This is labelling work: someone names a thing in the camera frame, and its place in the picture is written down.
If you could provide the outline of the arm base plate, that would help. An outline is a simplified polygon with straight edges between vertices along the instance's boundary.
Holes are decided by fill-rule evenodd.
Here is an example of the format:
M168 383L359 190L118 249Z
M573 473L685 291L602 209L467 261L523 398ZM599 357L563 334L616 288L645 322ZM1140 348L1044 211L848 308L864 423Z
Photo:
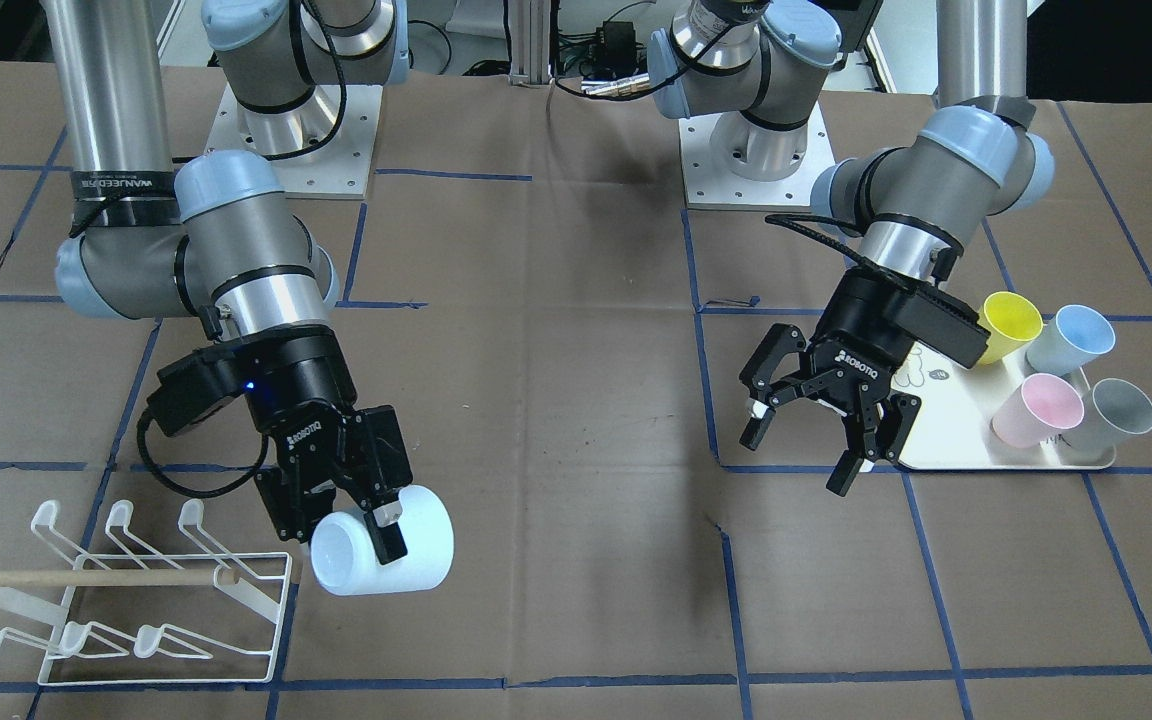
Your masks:
M707 210L805 210L835 156L814 105L808 123L772 131L738 111L677 120L685 204Z
M297 142L311 152L273 162L291 199L364 200L372 150L381 114L382 88L348 85L342 123L332 141L326 132L338 119L339 88L314 88L301 108L262 115L237 103L225 88L204 151L238 149L262 156L291 152Z

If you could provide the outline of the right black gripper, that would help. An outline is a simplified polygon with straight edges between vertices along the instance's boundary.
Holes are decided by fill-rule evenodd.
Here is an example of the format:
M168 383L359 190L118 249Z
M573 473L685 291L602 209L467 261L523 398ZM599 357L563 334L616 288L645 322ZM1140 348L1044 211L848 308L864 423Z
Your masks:
M253 480L282 541L310 541L340 487L361 510L376 560L407 555L399 492L414 473L396 409L349 414L357 393L333 331L262 331L197 348L157 379L156 423L168 437L247 400L262 447L276 450L276 467ZM338 487L326 450L338 450Z

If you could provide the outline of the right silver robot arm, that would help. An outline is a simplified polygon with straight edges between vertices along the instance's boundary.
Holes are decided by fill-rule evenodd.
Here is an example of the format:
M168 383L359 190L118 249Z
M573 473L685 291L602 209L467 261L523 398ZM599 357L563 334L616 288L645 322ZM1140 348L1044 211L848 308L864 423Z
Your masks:
M280 538L321 550L344 491L376 560L406 558L401 491L412 473L396 411L355 406L329 327L338 270L275 172L276 161L328 146L342 114L319 135L215 150L175 168L147 3L46 1L44 10L74 142L58 291L81 314L192 316L207 340L157 374L136 425L147 473L200 500L238 488L173 480L147 450L147 430L183 434L243 397L276 464L259 456L238 482L255 482Z

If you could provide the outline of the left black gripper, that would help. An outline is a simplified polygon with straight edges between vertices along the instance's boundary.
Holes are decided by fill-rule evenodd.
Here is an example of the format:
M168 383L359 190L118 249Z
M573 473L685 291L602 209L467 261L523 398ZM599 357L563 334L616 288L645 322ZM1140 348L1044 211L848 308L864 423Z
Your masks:
M847 270L809 343L796 325L773 324L738 373L749 389L740 445L756 450L776 415L795 397L813 397L844 411L847 448L826 488L846 497L864 462L895 462L922 397L892 392L893 374L914 343L964 367L986 351L990 334L963 301L933 285L887 270ZM790 354L799 369L774 379Z

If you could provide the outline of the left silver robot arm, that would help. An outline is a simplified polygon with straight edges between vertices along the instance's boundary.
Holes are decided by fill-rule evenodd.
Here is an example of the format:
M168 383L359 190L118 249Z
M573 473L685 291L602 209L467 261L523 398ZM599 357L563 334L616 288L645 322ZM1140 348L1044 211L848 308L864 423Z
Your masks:
M832 407L846 429L836 495L905 446L922 404L893 382L916 344L963 367L986 355L980 316L945 282L983 219L1034 204L1052 182L1051 151L1030 131L1028 15L1024 1L937 3L938 79L914 138L838 161L806 213L767 218L851 266L813 332L776 324L756 346L738 377L750 400L740 441L753 450L799 397ZM710 151L723 169L780 181L799 168L841 40L809 1L691 1L647 41L650 94L664 118L717 118Z

